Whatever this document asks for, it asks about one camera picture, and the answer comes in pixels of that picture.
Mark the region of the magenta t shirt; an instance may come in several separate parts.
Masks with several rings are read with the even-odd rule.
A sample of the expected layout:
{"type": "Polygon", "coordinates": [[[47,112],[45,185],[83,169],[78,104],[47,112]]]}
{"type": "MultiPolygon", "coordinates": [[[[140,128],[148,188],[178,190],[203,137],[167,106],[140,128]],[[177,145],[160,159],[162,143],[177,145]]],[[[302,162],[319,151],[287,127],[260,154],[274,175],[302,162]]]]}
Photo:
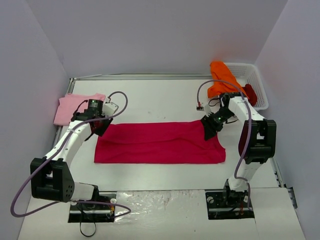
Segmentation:
{"type": "Polygon", "coordinates": [[[111,124],[97,139],[96,164],[220,164],[218,137],[205,140],[200,120],[111,124]]]}

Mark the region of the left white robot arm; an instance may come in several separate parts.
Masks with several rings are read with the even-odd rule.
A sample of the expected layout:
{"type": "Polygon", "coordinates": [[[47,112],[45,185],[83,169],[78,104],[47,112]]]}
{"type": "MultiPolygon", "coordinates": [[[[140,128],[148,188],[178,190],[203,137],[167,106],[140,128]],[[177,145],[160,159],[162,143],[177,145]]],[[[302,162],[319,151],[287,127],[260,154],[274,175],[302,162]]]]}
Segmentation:
{"type": "Polygon", "coordinates": [[[82,201],[89,209],[101,203],[96,185],[75,182],[70,164],[76,153],[91,136],[102,136],[118,110],[113,102],[89,99],[83,112],[75,111],[69,126],[54,148],[43,158],[30,163],[31,194],[36,199],[55,202],[82,201]]]}

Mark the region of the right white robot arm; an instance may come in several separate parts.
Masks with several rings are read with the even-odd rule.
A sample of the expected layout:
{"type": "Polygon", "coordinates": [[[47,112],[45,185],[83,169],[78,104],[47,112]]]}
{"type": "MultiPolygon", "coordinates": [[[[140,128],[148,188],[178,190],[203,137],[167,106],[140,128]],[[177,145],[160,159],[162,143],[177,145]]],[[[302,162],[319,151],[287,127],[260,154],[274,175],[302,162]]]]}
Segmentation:
{"type": "Polygon", "coordinates": [[[220,106],[213,112],[207,104],[205,115],[200,120],[204,128],[204,140],[217,136],[231,117],[236,117],[242,124],[238,143],[240,159],[233,176],[225,183],[222,202],[229,207],[240,200],[239,193],[250,192],[250,181],[256,171],[272,158],[276,150],[277,124],[260,115],[239,93],[224,93],[219,96],[220,106]]]}

